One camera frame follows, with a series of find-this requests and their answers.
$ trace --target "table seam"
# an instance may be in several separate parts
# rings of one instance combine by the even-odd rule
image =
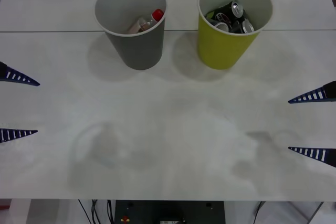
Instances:
[[[164,31],[198,31],[198,30],[164,30]],[[336,29],[265,29],[262,31],[336,31]],[[0,31],[0,34],[15,34],[15,33],[102,33],[103,30],[69,30],[69,31]]]

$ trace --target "yellow cup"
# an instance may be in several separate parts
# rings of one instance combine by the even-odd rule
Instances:
[[[255,31],[247,34],[227,33],[211,25],[204,16],[231,1],[198,0],[198,54],[207,66],[214,69],[232,67],[269,23],[273,14],[271,0],[238,0]]]

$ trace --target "black cable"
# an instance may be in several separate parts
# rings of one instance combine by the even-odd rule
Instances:
[[[89,223],[92,224],[91,221],[90,221],[90,218],[89,218],[88,214],[87,214],[86,211],[85,211],[85,208],[84,208],[82,202],[80,202],[80,200],[78,200],[78,201],[79,201],[80,205],[82,206],[82,209],[83,209],[83,211],[85,212],[86,218],[88,218]]]
[[[92,216],[92,221],[93,221],[93,224],[96,224],[95,222],[95,215],[96,215],[96,218],[97,218],[97,221],[98,221],[98,224],[101,224],[100,223],[100,220],[98,218],[98,214],[97,214],[97,211],[96,211],[96,203],[97,203],[97,200],[96,199],[93,199],[92,200],[92,207],[91,207],[91,216]]]
[[[114,224],[113,214],[112,214],[112,202],[110,199],[107,201],[107,215],[109,217],[110,223]]]
[[[260,207],[261,207],[261,203],[262,203],[262,201],[259,203],[259,206],[258,206],[258,208],[257,208],[256,215],[254,216],[253,224],[256,223],[256,219],[257,219],[257,215],[258,215],[259,209],[260,209]]]

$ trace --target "soda can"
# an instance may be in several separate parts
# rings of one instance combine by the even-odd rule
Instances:
[[[243,5],[238,0],[234,0],[227,5],[208,12],[205,17],[232,25],[238,18],[243,16],[243,13]]]
[[[218,22],[216,20],[213,20],[213,19],[210,19],[210,18],[206,18],[206,20],[212,24],[214,27],[218,28],[219,30],[222,30],[222,31],[227,31],[229,32],[230,29],[231,29],[231,26],[224,23],[224,22]]]
[[[252,33],[254,31],[253,25],[250,23],[248,19],[245,19],[243,22],[234,23],[230,33],[235,34],[247,34]]]

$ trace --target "paper cup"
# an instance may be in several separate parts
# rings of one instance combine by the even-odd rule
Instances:
[[[207,66],[214,69],[232,67],[269,23],[273,14],[271,0],[238,0],[255,30],[247,34],[219,30],[205,19],[204,15],[208,12],[231,1],[234,0],[198,0],[198,54]]]
[[[127,30],[139,17],[156,9],[166,13],[166,0],[97,0],[95,18],[127,66],[137,70],[153,67],[161,58],[165,14],[152,28],[138,34]]]

